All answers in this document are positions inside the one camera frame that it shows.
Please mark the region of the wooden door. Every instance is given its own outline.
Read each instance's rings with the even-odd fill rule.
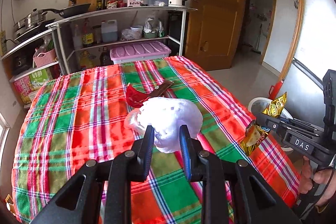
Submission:
[[[185,56],[205,70],[231,67],[245,0],[191,0]]]

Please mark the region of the metal bolt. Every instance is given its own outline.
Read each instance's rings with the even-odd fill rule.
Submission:
[[[132,158],[134,157],[135,153],[133,150],[127,150],[125,151],[125,156],[128,157],[128,158]]]
[[[96,165],[96,161],[95,160],[88,160],[87,162],[86,162],[86,166],[87,167],[92,167],[92,166],[95,166]]]
[[[246,167],[248,165],[248,162],[246,160],[238,160],[238,165],[240,167]]]
[[[199,152],[199,155],[203,158],[206,158],[207,156],[210,155],[210,153],[207,150],[202,150],[202,151]]]

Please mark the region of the trash can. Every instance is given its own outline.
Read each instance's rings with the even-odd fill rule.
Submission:
[[[247,109],[252,112],[253,115],[257,113],[263,112],[265,108],[271,103],[271,99],[264,97],[257,97],[250,101]],[[289,112],[284,108],[280,114],[280,117],[293,119],[293,117],[289,114]],[[281,138],[275,133],[274,130],[270,131],[270,134],[275,138],[275,140],[280,144],[281,149],[286,152],[286,154],[290,154],[293,149],[283,144]]]

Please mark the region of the door frame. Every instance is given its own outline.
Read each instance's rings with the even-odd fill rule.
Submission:
[[[264,46],[264,48],[262,50],[262,53],[261,53],[261,56],[260,56],[260,60],[259,60],[260,64],[262,64],[262,62],[264,60],[265,53],[266,53],[266,50],[267,50],[267,46],[268,46],[268,43],[269,43],[269,39],[270,39],[270,36],[271,36],[271,33],[272,33],[276,4],[277,4],[277,0],[273,0],[272,16],[271,16],[271,19],[270,19],[269,31],[268,31],[268,34],[267,34],[267,37],[266,37],[265,46]],[[242,39],[242,37],[245,35],[245,28],[243,28],[243,26],[245,26],[245,24],[247,23],[249,9],[250,9],[250,0],[245,0],[244,18],[243,18],[243,24],[241,25],[242,26],[242,31],[240,33],[239,40]]]
[[[289,68],[292,64],[293,57],[296,52],[297,45],[299,43],[300,35],[301,35],[301,29],[303,25],[303,15],[305,13],[305,0],[299,0],[299,7],[298,12],[296,16],[296,23],[295,23],[295,29],[293,33],[292,43],[290,45],[290,48],[288,50],[287,58],[285,60],[285,63],[282,67],[281,73],[278,78],[278,82],[281,80],[285,80]]]

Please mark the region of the frying pan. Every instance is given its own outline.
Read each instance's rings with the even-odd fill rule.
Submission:
[[[57,10],[57,9],[43,9],[43,12],[51,11],[55,14],[59,14],[63,18],[68,18],[68,17],[73,17],[81,14],[85,14],[89,7],[90,3],[85,3],[85,4],[76,4],[76,0],[70,0],[72,2],[72,5],[70,7],[66,7],[62,10]]]

